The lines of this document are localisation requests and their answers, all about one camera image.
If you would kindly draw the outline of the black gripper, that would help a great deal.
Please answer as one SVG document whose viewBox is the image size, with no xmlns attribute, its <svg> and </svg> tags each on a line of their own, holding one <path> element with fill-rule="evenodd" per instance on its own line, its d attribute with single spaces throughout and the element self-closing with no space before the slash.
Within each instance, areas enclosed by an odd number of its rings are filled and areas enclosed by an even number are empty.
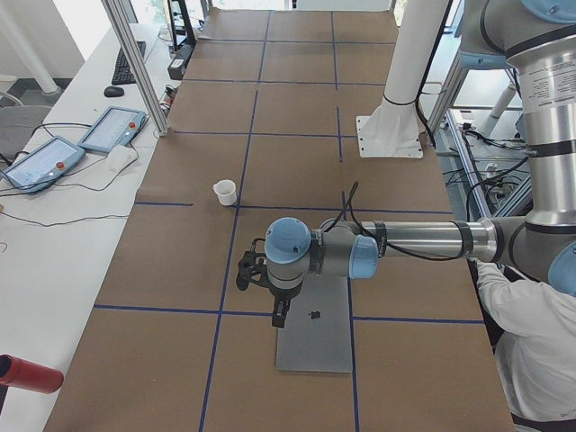
<svg viewBox="0 0 576 432">
<path fill-rule="evenodd" d="M 273 286 L 270 289 L 270 292 L 274 296 L 272 326 L 277 329 L 283 329 L 288 310 L 290 309 L 291 300 L 300 294 L 300 286 L 296 285 L 289 289 L 282 289 Z"/>
</svg>

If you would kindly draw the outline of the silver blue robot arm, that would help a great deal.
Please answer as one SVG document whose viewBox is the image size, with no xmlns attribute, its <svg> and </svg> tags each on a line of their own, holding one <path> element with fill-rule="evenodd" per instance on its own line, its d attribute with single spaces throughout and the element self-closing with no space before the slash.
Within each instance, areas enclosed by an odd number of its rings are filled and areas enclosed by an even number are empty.
<svg viewBox="0 0 576 432">
<path fill-rule="evenodd" d="M 502 56 L 519 74 L 533 208 L 524 217 L 476 222 L 344 221 L 309 229 L 274 221 L 255 264 L 237 285 L 266 287 L 272 323 L 284 325 L 306 275 L 372 277 L 395 253 L 431 261 L 461 257 L 515 267 L 555 290 L 575 292 L 575 4 L 572 1 L 469 1 L 464 53 Z"/>
</svg>

